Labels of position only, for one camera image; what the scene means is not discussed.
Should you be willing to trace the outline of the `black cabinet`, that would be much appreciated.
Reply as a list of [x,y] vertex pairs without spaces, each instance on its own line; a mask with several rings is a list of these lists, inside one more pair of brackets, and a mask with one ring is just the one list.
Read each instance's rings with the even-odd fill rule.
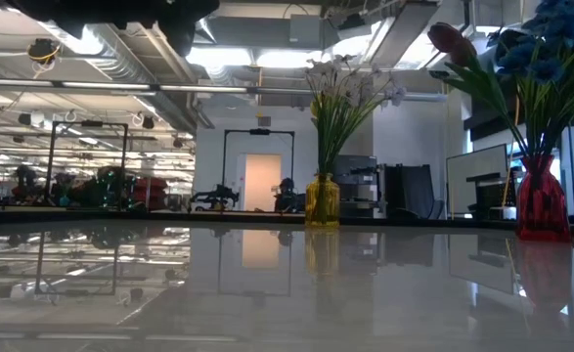
[[378,169],[374,156],[338,155],[332,180],[339,187],[341,218],[374,218],[379,210]]

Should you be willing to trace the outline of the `red artificial tulip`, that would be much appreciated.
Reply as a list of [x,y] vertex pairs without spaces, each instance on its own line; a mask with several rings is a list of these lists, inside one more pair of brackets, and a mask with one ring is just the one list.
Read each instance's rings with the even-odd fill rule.
[[[430,39],[432,45],[438,51],[448,55],[453,50],[453,46],[458,39],[466,38],[458,29],[445,22],[437,22],[433,24],[429,28],[427,36]],[[455,74],[455,76],[451,77],[442,77],[441,80],[444,82],[445,78],[457,78],[457,75]]]
[[457,78],[445,78],[444,82],[469,94],[490,107],[510,130],[522,154],[529,156],[530,151],[514,121],[509,117],[507,99],[499,83],[492,63],[483,66],[477,57],[472,43],[458,39],[449,53],[450,62],[445,66],[457,75]]

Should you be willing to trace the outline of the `white artificial flower bunch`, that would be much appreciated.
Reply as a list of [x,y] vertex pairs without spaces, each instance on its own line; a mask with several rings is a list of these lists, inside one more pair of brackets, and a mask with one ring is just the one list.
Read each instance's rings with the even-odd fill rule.
[[353,66],[352,56],[308,61],[305,79],[317,96],[318,117],[312,117],[318,138],[318,172],[328,174],[349,137],[378,108],[398,107],[407,91],[390,71],[372,65]]

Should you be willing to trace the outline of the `black door frame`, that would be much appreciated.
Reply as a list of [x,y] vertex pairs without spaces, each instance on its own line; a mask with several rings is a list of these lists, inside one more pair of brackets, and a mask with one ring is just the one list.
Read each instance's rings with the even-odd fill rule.
[[[267,128],[226,129],[223,137],[222,173],[220,184],[239,194],[233,202],[237,211],[243,207],[245,158],[248,154],[279,154],[282,157],[281,182],[284,178],[293,178],[295,133],[276,131]],[[255,212],[274,212],[255,210]]]

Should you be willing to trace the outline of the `silver ceiling duct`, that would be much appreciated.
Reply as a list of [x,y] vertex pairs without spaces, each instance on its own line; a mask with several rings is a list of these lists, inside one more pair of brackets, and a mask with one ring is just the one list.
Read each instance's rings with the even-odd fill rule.
[[194,23],[195,41],[203,44],[215,45],[217,43],[206,18]]

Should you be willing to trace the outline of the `white board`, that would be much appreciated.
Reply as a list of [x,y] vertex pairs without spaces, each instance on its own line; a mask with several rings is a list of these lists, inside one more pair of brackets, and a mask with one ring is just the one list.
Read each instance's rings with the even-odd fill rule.
[[507,174],[507,156],[507,146],[500,144],[446,159],[448,213],[451,216],[468,213],[469,207],[476,203],[476,185],[471,178],[495,175],[498,179]]

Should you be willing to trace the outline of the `grey ceiling pipe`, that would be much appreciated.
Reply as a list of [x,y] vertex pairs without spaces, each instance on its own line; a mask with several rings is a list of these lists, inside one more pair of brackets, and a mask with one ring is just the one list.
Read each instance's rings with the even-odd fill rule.
[[148,83],[105,83],[90,81],[60,81],[0,78],[0,88],[26,88],[39,90],[85,90],[107,91],[120,93],[151,94],[158,92],[176,93],[208,93],[232,95],[310,95],[307,89],[274,88],[274,87],[245,87],[245,86],[216,86],[196,84],[148,84]]

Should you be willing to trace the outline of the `black metal frame stand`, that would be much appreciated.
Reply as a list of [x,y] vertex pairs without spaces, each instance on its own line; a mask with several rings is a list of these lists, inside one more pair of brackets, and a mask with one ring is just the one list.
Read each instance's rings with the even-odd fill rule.
[[69,209],[126,210],[129,126],[102,120],[54,121],[45,175],[46,202]]

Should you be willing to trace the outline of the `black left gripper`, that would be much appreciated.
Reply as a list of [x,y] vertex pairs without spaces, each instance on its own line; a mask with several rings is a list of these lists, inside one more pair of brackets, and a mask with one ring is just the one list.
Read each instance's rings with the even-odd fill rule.
[[86,24],[112,23],[125,29],[129,22],[157,21],[169,46],[180,56],[191,52],[196,23],[216,11],[220,0],[6,0],[11,7],[39,22],[82,38]]

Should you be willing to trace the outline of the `lit doorway panel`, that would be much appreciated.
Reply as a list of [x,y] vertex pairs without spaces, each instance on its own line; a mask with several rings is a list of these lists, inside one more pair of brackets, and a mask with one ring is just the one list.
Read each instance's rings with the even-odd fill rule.
[[281,182],[279,154],[248,154],[245,158],[243,207],[245,211],[273,211],[275,188]]

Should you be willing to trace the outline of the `yellow glass vase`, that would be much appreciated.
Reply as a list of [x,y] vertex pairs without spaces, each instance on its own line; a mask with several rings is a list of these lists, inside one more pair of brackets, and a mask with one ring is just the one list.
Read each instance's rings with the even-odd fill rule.
[[318,173],[307,185],[305,195],[305,225],[307,227],[337,228],[340,218],[340,189],[331,174]]

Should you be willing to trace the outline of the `red glass vase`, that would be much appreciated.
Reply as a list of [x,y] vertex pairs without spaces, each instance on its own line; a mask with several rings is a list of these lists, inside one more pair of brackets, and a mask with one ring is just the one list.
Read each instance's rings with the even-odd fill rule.
[[572,241],[565,193],[550,172],[552,162],[552,155],[522,159],[526,174],[516,198],[516,235],[522,241]]

